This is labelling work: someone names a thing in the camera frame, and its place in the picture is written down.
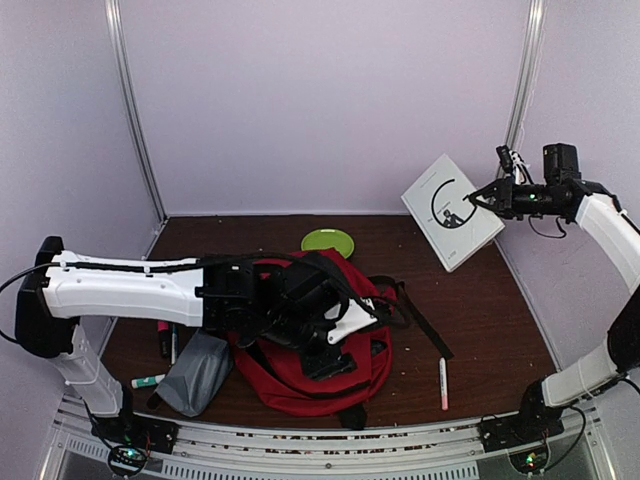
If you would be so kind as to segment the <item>aluminium frame post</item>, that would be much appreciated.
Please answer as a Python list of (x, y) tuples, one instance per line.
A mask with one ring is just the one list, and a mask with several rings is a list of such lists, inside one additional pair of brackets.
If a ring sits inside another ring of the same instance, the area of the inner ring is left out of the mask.
[(106, 0), (104, 5), (107, 27), (114, 52), (127, 125), (133, 142), (134, 152), (141, 170), (145, 189), (154, 210), (154, 215), (157, 222), (162, 223), (168, 219), (168, 215), (161, 199), (158, 183), (151, 164), (136, 101), (122, 22), (121, 2), (117, 0)]
[(524, 139), (526, 114), (533, 99), (541, 60), (546, 11), (547, 1), (528, 2), (520, 64), (504, 139), (504, 143), (514, 150), (521, 147)]

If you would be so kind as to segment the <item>pink black highlighter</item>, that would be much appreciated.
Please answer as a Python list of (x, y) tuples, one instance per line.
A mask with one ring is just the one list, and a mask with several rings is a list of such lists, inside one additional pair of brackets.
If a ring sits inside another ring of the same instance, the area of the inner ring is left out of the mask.
[(168, 359), (171, 352), (171, 333), (168, 322), (157, 322), (157, 333), (159, 340), (159, 352), (163, 359)]

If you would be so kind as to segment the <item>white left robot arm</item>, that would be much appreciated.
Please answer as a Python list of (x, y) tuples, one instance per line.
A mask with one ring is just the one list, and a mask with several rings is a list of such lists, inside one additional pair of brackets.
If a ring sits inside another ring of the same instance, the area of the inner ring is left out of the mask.
[(88, 345), (84, 316), (193, 328), (196, 346), (163, 382), (186, 416), (199, 414), (196, 400), (229, 363), (293, 415), (340, 412), (376, 389), (372, 334), (385, 329), (390, 300), (334, 250), (127, 262), (81, 256), (49, 237), (17, 281), (17, 344), (50, 360), (123, 444), (144, 424)]

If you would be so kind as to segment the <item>green white glue stick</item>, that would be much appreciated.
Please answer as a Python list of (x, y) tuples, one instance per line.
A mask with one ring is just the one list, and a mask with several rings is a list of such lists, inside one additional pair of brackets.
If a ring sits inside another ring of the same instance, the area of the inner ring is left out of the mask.
[(164, 380), (165, 377), (165, 374), (159, 374), (154, 376), (134, 378), (131, 380), (131, 387), (133, 389), (156, 387)]

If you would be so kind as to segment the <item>red backpack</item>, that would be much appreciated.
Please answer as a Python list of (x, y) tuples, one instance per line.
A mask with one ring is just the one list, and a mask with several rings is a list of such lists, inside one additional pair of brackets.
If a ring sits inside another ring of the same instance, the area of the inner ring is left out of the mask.
[(338, 417), (361, 430), (364, 408), (388, 380), (392, 331), (416, 323), (441, 358), (454, 357), (405, 285), (365, 275), (334, 249), (241, 264), (243, 295), (227, 334), (240, 374), (267, 407), (294, 417)]

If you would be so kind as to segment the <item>aluminium front rail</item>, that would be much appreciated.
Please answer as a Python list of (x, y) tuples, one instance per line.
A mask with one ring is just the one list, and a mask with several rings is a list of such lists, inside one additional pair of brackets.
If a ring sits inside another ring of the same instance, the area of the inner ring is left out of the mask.
[(616, 479), (619, 471), (595, 405), (564, 413), (562, 432), (490, 451), (483, 421), (512, 399), (455, 397), (448, 412), (392, 392), (369, 407), (371, 426), (281, 415), (247, 397), (222, 400), (202, 420), (161, 411), (176, 430), (153, 452), (144, 479)]

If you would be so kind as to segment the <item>left aluminium frame post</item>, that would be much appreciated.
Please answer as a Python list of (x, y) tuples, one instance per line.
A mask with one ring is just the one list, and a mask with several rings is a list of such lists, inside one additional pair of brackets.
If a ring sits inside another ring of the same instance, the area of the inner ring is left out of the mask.
[(161, 199), (158, 183), (151, 164), (136, 101), (122, 22), (121, 2), (117, 0), (106, 0), (104, 5), (107, 27), (114, 52), (127, 125), (133, 142), (134, 152), (141, 170), (145, 189), (154, 210), (154, 215), (157, 222), (162, 223), (168, 219), (168, 215)]

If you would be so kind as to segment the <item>pink white pen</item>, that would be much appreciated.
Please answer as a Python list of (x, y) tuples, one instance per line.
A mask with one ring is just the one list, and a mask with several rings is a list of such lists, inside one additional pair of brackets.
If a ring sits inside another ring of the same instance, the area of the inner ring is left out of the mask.
[(449, 391), (448, 391), (447, 360), (444, 357), (441, 357), (439, 359), (439, 382), (440, 382), (441, 409), (443, 411), (447, 411), (449, 409)]

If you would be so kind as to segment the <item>blue white pen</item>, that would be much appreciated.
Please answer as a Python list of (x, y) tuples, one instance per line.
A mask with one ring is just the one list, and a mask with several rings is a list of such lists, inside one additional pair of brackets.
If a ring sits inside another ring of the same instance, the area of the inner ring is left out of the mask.
[(173, 366), (179, 355), (179, 335), (176, 324), (171, 325), (171, 351), (170, 351), (170, 365)]

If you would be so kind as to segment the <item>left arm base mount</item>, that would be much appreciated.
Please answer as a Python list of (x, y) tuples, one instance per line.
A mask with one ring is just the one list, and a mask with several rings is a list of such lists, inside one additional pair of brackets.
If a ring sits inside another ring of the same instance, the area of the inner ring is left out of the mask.
[(135, 415), (126, 427), (119, 419), (89, 416), (91, 433), (107, 448), (107, 466), (120, 478), (140, 474), (152, 453), (171, 454), (179, 426), (170, 421)]

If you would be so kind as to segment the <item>green plate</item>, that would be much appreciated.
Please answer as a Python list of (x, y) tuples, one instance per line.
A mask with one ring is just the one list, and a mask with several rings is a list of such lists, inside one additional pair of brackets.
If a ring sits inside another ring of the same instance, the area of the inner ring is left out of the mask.
[(300, 244), (302, 251), (335, 249), (345, 259), (355, 252), (353, 238), (343, 230), (322, 228), (306, 234)]

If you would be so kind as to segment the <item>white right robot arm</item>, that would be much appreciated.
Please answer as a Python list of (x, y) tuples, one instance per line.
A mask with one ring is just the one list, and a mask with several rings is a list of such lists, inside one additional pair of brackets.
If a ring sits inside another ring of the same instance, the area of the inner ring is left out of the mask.
[(563, 411), (595, 397), (639, 366), (639, 228), (618, 197), (599, 182), (587, 180), (578, 151), (565, 143), (543, 147), (543, 180), (533, 181), (518, 152), (496, 149), (501, 177), (468, 195), (476, 207), (503, 220), (552, 217), (575, 225), (610, 261), (601, 274), (581, 280), (578, 299), (602, 315), (603, 339), (595, 348), (527, 387), (511, 418), (519, 440), (535, 440)]

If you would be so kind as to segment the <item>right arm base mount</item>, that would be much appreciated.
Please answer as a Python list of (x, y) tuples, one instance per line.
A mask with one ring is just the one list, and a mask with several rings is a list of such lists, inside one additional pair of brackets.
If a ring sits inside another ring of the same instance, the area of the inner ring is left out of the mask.
[(483, 417), (478, 432), (486, 453), (505, 450), (511, 467), (520, 474), (541, 474), (551, 465), (549, 440), (564, 432), (561, 420), (524, 425), (517, 414)]

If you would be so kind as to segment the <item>grey book with G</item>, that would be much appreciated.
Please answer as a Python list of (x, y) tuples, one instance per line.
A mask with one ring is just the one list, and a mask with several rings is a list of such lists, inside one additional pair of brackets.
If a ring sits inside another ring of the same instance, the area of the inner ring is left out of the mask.
[(474, 191), (468, 177), (443, 154), (401, 195), (404, 206), (448, 273), (505, 228), (498, 216), (467, 199)]

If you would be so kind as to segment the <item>right aluminium frame post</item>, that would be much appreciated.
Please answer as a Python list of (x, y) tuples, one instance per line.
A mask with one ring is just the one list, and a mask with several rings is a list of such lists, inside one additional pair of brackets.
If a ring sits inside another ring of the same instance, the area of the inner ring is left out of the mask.
[(547, 1), (528, 2), (520, 64), (504, 139), (504, 143), (514, 150), (521, 147), (524, 139), (526, 114), (533, 99), (541, 60), (546, 11)]

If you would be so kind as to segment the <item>grey pencil pouch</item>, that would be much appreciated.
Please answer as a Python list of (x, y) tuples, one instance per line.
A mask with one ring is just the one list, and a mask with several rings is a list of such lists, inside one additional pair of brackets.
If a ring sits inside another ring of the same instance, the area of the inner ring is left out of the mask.
[(183, 416), (197, 417), (216, 396), (233, 366), (229, 343), (197, 330), (146, 406), (156, 410), (166, 404)]

